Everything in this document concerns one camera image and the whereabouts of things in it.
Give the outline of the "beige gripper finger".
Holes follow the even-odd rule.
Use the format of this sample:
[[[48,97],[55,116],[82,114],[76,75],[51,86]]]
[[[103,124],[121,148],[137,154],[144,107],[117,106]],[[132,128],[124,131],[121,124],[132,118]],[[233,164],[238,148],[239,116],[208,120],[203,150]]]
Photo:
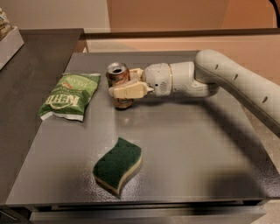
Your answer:
[[[125,83],[110,87],[109,94],[115,99],[139,99],[144,98],[153,88],[149,87],[146,82],[137,81],[134,83]]]
[[[133,68],[129,70],[129,79],[131,81],[142,81],[144,70],[141,68]]]

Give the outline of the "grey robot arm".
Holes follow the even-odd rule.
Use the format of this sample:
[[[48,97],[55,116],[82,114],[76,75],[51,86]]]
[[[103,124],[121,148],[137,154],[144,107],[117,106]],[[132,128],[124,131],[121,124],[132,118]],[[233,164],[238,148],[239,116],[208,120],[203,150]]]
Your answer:
[[[119,109],[148,94],[208,97],[228,91],[275,135],[280,135],[280,86],[215,50],[202,50],[193,61],[159,63],[129,69],[120,62],[107,68],[108,92]]]

